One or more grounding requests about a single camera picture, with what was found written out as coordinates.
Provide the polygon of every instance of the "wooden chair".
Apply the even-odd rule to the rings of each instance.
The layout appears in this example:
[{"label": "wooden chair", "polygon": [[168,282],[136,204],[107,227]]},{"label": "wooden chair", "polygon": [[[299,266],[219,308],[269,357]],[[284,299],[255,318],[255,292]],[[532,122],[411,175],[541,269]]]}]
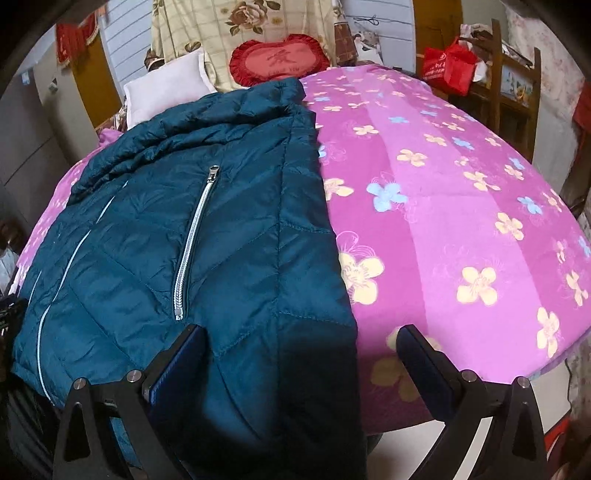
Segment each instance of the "wooden chair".
[{"label": "wooden chair", "polygon": [[[492,38],[460,38],[489,53],[492,59],[491,85],[472,83],[467,98],[450,97],[450,102],[468,111],[490,130],[502,137],[530,163],[534,159],[535,135],[540,109],[541,55],[534,50],[534,64],[529,67],[505,55],[502,50],[501,24],[492,21]],[[508,67],[532,84],[528,105],[523,105],[501,93],[503,67]],[[474,111],[474,102],[478,105]]]}]

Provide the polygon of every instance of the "black metal bracket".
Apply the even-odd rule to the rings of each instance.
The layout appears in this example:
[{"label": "black metal bracket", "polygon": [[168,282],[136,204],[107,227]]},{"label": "black metal bracket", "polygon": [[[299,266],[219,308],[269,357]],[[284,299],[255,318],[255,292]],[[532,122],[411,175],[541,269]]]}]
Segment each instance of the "black metal bracket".
[{"label": "black metal bracket", "polygon": [[[159,353],[146,372],[132,370],[118,382],[92,385],[75,380],[70,389],[57,436],[54,480],[132,480],[111,419],[120,418],[135,454],[150,480],[191,480],[182,464],[149,419],[151,391],[187,345],[204,339],[195,325],[186,327],[169,350]],[[203,345],[192,350],[203,352]]]},{"label": "black metal bracket", "polygon": [[411,480],[453,480],[483,418],[492,417],[471,480],[547,480],[544,430],[525,377],[511,385],[458,371],[417,328],[398,332],[397,354],[436,420],[446,426]]}]

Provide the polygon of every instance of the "wooden door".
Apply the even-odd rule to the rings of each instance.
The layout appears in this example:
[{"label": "wooden door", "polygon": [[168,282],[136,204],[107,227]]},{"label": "wooden door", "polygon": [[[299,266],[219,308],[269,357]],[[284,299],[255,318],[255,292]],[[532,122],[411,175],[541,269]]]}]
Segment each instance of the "wooden door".
[{"label": "wooden door", "polygon": [[413,0],[417,38],[417,73],[423,69],[425,48],[444,49],[460,34],[462,0]]}]

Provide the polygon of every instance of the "red bag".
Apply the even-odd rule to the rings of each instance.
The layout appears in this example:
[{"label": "red bag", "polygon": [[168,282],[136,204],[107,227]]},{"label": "red bag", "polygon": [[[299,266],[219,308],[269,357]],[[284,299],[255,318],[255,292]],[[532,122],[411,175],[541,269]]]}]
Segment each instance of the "red bag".
[{"label": "red bag", "polygon": [[461,47],[456,37],[445,51],[427,47],[423,63],[423,80],[451,95],[466,96],[474,78],[478,57]]}]

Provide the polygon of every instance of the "floor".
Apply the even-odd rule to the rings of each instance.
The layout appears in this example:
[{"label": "floor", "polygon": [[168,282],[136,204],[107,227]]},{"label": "floor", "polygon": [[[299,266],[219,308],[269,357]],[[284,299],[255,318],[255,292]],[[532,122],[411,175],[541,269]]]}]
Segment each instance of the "floor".
[{"label": "floor", "polygon": [[[560,364],[532,382],[544,431],[547,432],[568,412],[569,372]],[[486,437],[490,419],[483,420],[455,480],[466,480]],[[430,421],[384,434],[369,455],[369,480],[407,480],[419,466],[443,430],[443,423]]]}]

